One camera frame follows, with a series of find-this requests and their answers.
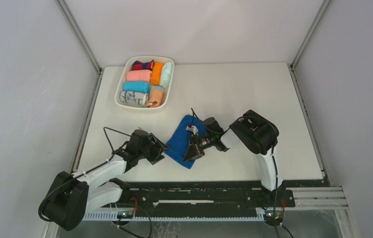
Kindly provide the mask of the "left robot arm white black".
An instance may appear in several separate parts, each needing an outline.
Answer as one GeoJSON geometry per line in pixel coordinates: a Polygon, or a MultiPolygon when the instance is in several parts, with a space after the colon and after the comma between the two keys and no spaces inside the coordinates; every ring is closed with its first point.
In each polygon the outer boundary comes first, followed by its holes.
{"type": "Polygon", "coordinates": [[[86,171],[57,174],[39,205],[38,216],[70,231],[81,223],[86,213],[111,203],[120,207],[128,205],[130,186],[118,176],[137,166],[142,159],[156,164],[169,149],[154,134],[134,130],[121,146],[112,147],[110,157],[99,165],[86,171]]]}

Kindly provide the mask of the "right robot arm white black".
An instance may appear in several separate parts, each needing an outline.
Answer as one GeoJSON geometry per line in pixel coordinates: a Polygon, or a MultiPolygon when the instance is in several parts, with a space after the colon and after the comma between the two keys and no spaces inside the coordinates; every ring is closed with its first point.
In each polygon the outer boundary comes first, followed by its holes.
{"type": "Polygon", "coordinates": [[[226,130],[213,117],[201,120],[193,113],[192,120],[195,119],[203,125],[207,133],[202,135],[194,125],[187,126],[192,135],[189,136],[183,162],[203,157],[208,148],[215,147],[218,151],[226,152],[241,142],[257,158],[262,174],[261,184],[265,189],[262,193],[263,202],[268,206],[276,206],[282,200],[279,188],[283,182],[275,160],[278,128],[252,110],[245,112],[226,130]]]}

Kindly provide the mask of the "blue microfiber towel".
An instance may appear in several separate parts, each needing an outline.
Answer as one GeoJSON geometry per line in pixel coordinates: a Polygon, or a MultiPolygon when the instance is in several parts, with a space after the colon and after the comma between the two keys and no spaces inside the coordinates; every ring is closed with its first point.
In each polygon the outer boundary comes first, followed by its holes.
{"type": "Polygon", "coordinates": [[[165,151],[165,154],[173,159],[175,162],[180,164],[181,166],[191,169],[195,161],[188,161],[183,162],[183,158],[187,152],[188,145],[189,145],[189,136],[193,133],[188,131],[186,128],[189,125],[193,125],[198,129],[199,135],[206,135],[207,130],[199,122],[191,115],[186,115],[180,121],[177,129],[173,133],[172,137],[166,143],[166,145],[170,148],[169,150],[165,151]]]}

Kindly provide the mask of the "orange towel with blue dots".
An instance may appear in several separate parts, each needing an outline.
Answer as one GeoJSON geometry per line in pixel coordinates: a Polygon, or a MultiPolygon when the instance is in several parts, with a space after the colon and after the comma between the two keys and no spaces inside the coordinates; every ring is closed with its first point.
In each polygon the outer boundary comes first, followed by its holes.
{"type": "Polygon", "coordinates": [[[149,100],[146,103],[147,108],[156,108],[162,104],[164,89],[160,86],[152,86],[149,93],[149,100]]]}

